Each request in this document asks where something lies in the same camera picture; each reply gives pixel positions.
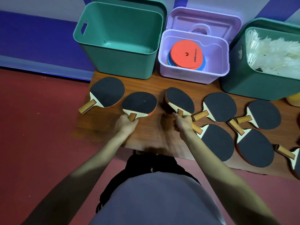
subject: table tennis paddle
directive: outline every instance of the table tennis paddle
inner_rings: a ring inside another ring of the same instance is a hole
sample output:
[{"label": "table tennis paddle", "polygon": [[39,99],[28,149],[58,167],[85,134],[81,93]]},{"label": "table tennis paddle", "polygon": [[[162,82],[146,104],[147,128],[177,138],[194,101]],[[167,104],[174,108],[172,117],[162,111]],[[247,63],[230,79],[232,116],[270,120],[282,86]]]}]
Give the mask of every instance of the table tennis paddle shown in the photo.
[{"label": "table tennis paddle", "polygon": [[274,150],[269,140],[258,130],[242,129],[234,119],[228,124],[238,133],[236,149],[252,166],[266,167],[274,159]]},{"label": "table tennis paddle", "polygon": [[[195,111],[195,106],[192,99],[185,92],[178,88],[168,88],[165,93],[165,101],[180,116],[191,115]],[[192,128],[196,133],[202,133],[202,130],[194,123],[192,123]]]},{"label": "table tennis paddle", "polygon": [[123,111],[128,115],[130,121],[140,117],[147,117],[154,113],[157,99],[154,95],[138,91],[128,95],[122,103]]},{"label": "table tennis paddle", "polygon": [[201,127],[201,134],[196,133],[205,145],[221,160],[230,159],[234,151],[234,143],[230,134],[218,125],[205,125]]},{"label": "table tennis paddle", "polygon": [[293,173],[298,179],[300,179],[300,161],[297,161],[300,148],[297,148],[294,151],[289,151],[281,145],[274,145],[274,149],[275,151],[286,156],[290,160]]},{"label": "table tennis paddle", "polygon": [[193,121],[208,117],[212,121],[226,122],[236,114],[236,104],[233,98],[223,92],[215,92],[205,97],[203,111],[192,115]]},{"label": "table tennis paddle", "polygon": [[115,77],[105,77],[97,81],[90,89],[90,101],[79,108],[81,114],[93,106],[103,108],[116,105],[124,96],[125,87],[121,80]]},{"label": "table tennis paddle", "polygon": [[271,130],[281,123],[281,115],[277,107],[267,100],[254,100],[247,106],[247,114],[235,118],[240,124],[250,122],[258,129]]}]

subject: red floor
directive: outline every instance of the red floor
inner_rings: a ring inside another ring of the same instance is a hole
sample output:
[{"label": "red floor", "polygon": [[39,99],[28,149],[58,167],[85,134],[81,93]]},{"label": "red floor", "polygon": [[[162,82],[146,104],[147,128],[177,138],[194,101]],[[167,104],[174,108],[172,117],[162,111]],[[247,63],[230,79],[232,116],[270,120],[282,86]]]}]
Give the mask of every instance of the red floor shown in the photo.
[{"label": "red floor", "polygon": [[[101,146],[71,137],[87,83],[0,70],[0,218],[20,224],[67,174]],[[121,171],[131,150],[120,149],[73,221],[88,224],[99,196]],[[178,159],[217,202],[227,224],[233,224],[194,161]],[[281,224],[300,220],[300,181],[235,171],[260,195]]]}]

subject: person's left hand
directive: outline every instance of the person's left hand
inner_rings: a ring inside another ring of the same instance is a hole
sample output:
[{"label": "person's left hand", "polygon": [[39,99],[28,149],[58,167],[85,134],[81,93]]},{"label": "person's left hand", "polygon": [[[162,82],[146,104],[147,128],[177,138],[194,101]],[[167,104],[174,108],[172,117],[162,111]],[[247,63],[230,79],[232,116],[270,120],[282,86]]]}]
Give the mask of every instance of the person's left hand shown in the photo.
[{"label": "person's left hand", "polygon": [[126,114],[121,115],[121,117],[118,119],[118,121],[115,124],[115,134],[123,133],[126,136],[129,136],[130,134],[133,133],[138,122],[139,122],[138,119],[135,119],[134,121],[130,121],[128,119],[128,115]]}]

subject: forearm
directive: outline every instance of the forearm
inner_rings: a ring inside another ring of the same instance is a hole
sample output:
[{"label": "forearm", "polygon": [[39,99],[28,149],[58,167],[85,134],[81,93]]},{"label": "forearm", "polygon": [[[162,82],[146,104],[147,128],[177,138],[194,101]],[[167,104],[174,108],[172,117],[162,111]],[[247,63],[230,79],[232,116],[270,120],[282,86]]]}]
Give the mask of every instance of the forearm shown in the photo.
[{"label": "forearm", "polygon": [[185,142],[236,224],[279,224],[261,198],[219,160],[194,132],[185,132]]},{"label": "forearm", "polygon": [[126,137],[117,133],[101,150],[58,183],[23,224],[70,223]]}]

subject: hand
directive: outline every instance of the hand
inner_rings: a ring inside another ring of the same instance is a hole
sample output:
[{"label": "hand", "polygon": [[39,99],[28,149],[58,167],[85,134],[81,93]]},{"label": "hand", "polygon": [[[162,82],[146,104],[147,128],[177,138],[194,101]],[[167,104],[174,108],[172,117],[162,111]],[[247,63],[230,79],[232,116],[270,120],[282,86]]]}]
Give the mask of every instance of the hand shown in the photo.
[{"label": "hand", "polygon": [[175,128],[175,130],[179,131],[180,138],[185,140],[186,133],[193,133],[192,117],[189,115],[181,117],[177,113],[173,113],[173,117],[175,118],[175,123],[177,125],[177,129]]},{"label": "hand", "polygon": [[139,122],[138,119],[135,119],[134,121],[130,121],[128,119],[128,115],[126,114],[121,115],[121,117],[117,120],[115,124],[115,134],[122,133],[126,135],[126,137],[128,137],[130,134],[133,133],[138,122]]}]

